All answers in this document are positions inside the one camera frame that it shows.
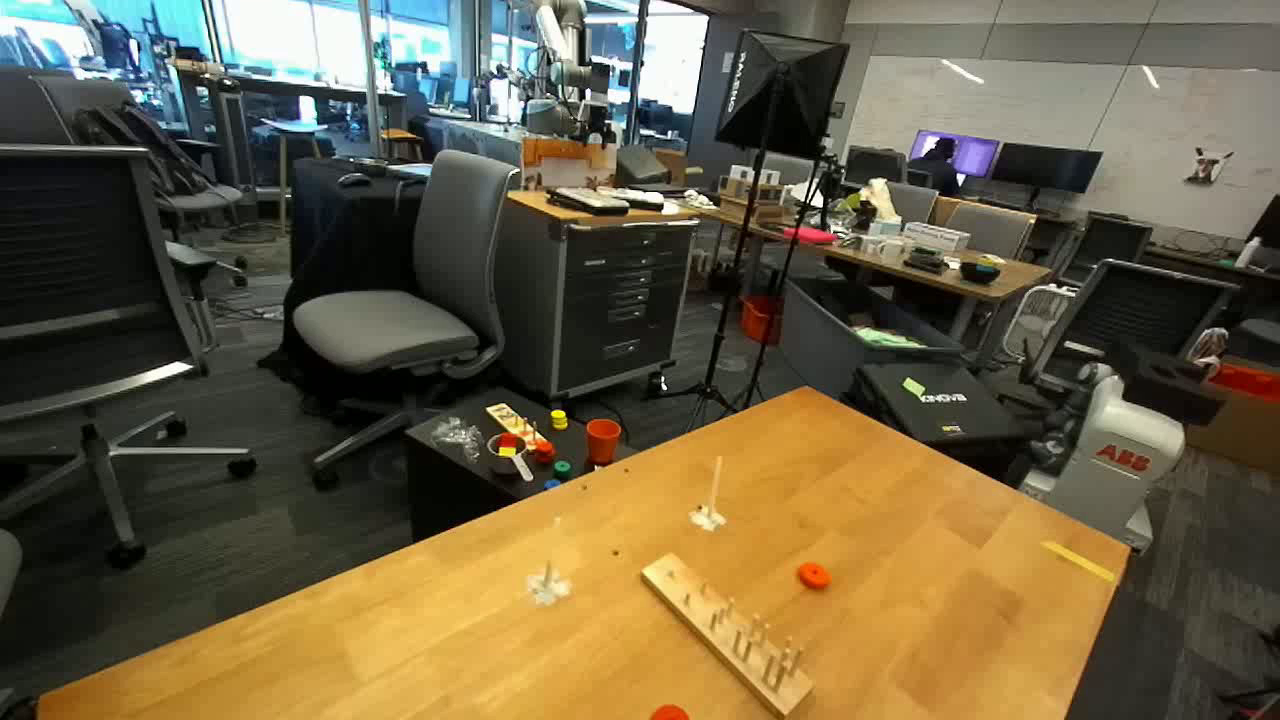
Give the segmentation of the white ABB robot base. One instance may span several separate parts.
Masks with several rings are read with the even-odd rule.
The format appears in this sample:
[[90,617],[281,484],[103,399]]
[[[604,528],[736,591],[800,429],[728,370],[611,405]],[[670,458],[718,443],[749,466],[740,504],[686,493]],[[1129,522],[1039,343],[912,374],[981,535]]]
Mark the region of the white ABB robot base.
[[1021,493],[1059,508],[1131,553],[1153,543],[1147,493],[1183,455],[1183,422],[1123,397],[1109,362],[1085,370],[1085,409],[1064,439],[1046,439]]

